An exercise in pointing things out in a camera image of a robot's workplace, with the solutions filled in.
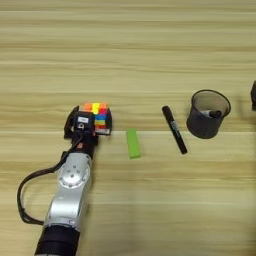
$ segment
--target blue block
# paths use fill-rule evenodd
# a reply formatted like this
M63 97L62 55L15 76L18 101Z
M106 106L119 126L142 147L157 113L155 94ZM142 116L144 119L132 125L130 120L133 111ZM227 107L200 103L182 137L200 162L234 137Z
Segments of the blue block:
M98 114L95 116L95 120L99 120L99 121L105 121L107 118L107 115L103 115L103 114Z

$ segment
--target black cup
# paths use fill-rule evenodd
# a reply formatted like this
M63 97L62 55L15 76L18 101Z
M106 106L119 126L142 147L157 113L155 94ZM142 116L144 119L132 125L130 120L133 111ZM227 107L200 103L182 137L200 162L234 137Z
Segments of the black cup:
M191 103L188 130L202 139L216 136L223 119L231 111L229 100L217 91L201 90L193 95Z

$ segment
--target yellow block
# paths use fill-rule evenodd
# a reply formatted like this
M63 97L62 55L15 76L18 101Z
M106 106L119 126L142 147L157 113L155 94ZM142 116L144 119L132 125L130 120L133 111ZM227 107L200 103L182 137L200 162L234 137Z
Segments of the yellow block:
M100 103L93 103L92 104L92 112L94 115L99 114L99 108L100 108Z

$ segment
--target green block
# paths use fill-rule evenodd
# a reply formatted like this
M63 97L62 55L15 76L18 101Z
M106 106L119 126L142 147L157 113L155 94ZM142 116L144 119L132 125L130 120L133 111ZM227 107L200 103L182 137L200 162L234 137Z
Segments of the green block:
M126 140L128 144L128 151L130 159L140 157L139 141L136 133L136 129L129 128L126 130Z

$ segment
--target rubik's cube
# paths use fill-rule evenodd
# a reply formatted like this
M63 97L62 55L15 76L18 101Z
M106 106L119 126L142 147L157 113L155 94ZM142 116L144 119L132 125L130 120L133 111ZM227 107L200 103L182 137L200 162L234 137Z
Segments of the rubik's cube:
M84 105L85 112L92 112L95 115L95 131L103 131L108 129L108 107L106 103L86 103Z

